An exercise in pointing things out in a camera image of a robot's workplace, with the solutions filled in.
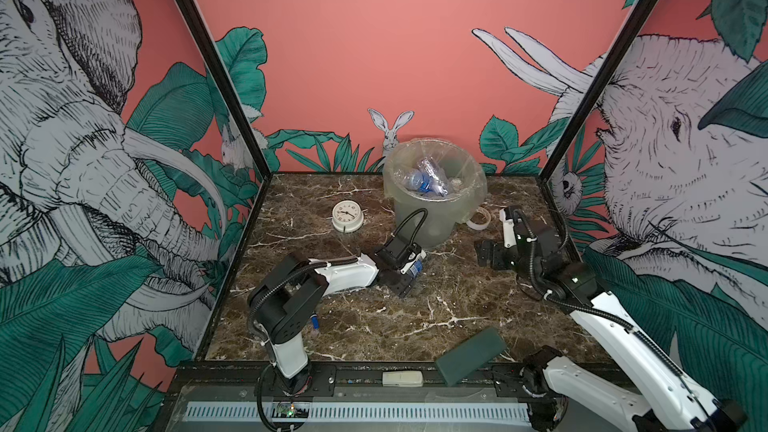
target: pink wall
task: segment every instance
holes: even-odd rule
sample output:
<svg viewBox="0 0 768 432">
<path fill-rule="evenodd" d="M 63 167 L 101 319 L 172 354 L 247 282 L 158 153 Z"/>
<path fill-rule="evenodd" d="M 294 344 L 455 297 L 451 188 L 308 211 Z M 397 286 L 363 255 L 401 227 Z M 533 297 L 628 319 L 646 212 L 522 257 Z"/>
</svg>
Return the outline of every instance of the pink wall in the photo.
<svg viewBox="0 0 768 432">
<path fill-rule="evenodd" d="M 624 0 L 197 1 L 216 40 L 237 26 L 264 32 L 267 94 L 254 126 L 265 135 L 351 133 L 353 146 L 376 146 L 378 157 L 383 134 L 367 110 L 390 125 L 414 110 L 401 141 L 438 136 L 480 162 L 490 162 L 478 138 L 492 115 L 515 124 L 522 142 L 546 125 L 557 98 L 515 78 L 472 29 L 513 44 L 511 26 L 581 69 L 607 51 L 627 13 Z M 305 169 L 284 150 L 280 170 Z"/>
</svg>

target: rabbit ear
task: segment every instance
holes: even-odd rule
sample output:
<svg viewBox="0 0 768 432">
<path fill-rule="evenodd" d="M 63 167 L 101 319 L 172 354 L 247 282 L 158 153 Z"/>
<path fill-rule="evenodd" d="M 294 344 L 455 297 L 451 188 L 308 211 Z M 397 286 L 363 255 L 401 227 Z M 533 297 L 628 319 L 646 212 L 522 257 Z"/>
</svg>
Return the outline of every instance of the rabbit ear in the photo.
<svg viewBox="0 0 768 432">
<path fill-rule="evenodd" d="M 373 119 L 373 125 L 379 127 L 384 132 L 389 131 L 389 123 L 380 112 L 373 109 L 368 109 L 368 112 L 371 114 L 371 119 Z"/>
<path fill-rule="evenodd" d="M 409 110 L 408 112 L 403 112 L 397 120 L 395 120 L 395 125 L 392 127 L 392 130 L 398 130 L 400 127 L 407 124 L 410 119 L 413 119 L 413 111 Z"/>
</svg>

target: white eraser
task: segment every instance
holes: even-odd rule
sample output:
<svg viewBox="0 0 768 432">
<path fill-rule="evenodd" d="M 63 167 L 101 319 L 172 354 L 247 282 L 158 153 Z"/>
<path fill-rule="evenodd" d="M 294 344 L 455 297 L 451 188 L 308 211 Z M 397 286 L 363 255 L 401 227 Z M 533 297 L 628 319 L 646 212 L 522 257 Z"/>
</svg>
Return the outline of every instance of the white eraser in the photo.
<svg viewBox="0 0 768 432">
<path fill-rule="evenodd" d="M 424 385 L 424 376 L 420 370 L 384 372 L 382 384 L 384 387 L 421 387 Z"/>
</svg>

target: black frame post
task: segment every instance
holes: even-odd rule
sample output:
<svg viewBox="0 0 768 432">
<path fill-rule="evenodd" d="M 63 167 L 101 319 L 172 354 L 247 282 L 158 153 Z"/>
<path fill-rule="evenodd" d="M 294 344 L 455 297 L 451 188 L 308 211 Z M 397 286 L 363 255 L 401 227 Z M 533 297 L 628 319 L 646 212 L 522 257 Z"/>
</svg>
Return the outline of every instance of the black frame post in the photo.
<svg viewBox="0 0 768 432">
<path fill-rule="evenodd" d="M 578 134 L 578 131 L 584 125 L 584 121 L 587 120 L 587 117 L 589 117 L 589 114 L 594 109 L 595 104 L 598 103 L 600 94 L 603 93 L 603 90 L 610 82 L 610 78 L 613 77 L 614 72 L 616 72 L 619 64 L 624 59 L 624 55 L 634 42 L 635 37 L 640 33 L 640 29 L 643 28 L 643 24 L 645 24 L 645 21 L 648 19 L 650 12 L 654 9 L 657 2 L 658 0 L 637 0 L 635 2 L 627 20 L 621 27 L 621 31 L 618 36 L 616 36 L 616 40 L 608 51 L 603 65 L 600 67 L 600 70 L 598 70 L 598 73 L 595 74 L 594 80 L 592 80 L 592 83 L 584 94 L 584 98 L 581 99 L 581 103 L 579 103 L 576 112 L 574 112 L 573 117 L 571 117 L 568 127 L 565 128 L 560 141 L 552 151 L 552 155 L 547 160 L 547 163 L 544 164 L 542 173 L 539 175 L 543 182 L 549 181 L 552 177 L 554 168 L 558 166 L 565 156 L 571 143 L 576 138 L 576 134 Z"/>
<path fill-rule="evenodd" d="M 256 164 L 256 170 L 261 174 L 263 180 L 267 180 L 272 177 L 272 171 L 266 164 L 266 158 L 261 152 L 259 145 L 256 143 L 254 133 L 251 130 L 248 120 L 243 113 L 243 107 L 240 104 L 240 99 L 237 96 L 232 82 L 230 81 L 229 74 L 224 68 L 224 64 L 221 62 L 221 57 L 216 49 L 216 44 L 208 34 L 208 29 L 203 21 L 203 17 L 200 11 L 197 9 L 195 0 L 176 0 L 176 5 L 179 7 L 181 15 L 184 17 L 184 21 L 189 27 L 190 33 L 194 38 L 197 48 L 200 49 L 200 54 L 203 56 L 205 65 L 208 67 L 208 71 L 216 82 L 221 92 L 221 96 L 224 99 L 226 108 L 229 109 L 232 114 L 237 129 L 240 130 L 240 134 L 245 140 L 245 144 L 248 146 L 248 151 L 254 158 Z"/>
</svg>

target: elephant eye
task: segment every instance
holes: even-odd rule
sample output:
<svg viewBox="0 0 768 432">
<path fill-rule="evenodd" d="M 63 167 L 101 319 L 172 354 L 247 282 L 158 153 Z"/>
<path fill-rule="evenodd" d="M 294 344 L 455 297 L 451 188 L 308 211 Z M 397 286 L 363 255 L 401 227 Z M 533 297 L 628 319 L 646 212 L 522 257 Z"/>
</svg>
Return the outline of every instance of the elephant eye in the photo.
<svg viewBox="0 0 768 432">
<path fill-rule="evenodd" d="M 24 0 L 13 0 L 13 3 L 16 5 L 18 14 L 22 16 L 24 22 L 27 23 L 27 27 L 29 27 L 34 22 L 34 14 L 32 13 L 32 10 L 24 3 Z"/>
<path fill-rule="evenodd" d="M 672 121 L 672 133 L 674 134 L 674 137 L 675 139 L 677 139 L 678 142 L 680 141 L 680 125 L 681 125 L 680 118 L 675 117 L 674 120 Z"/>
</svg>

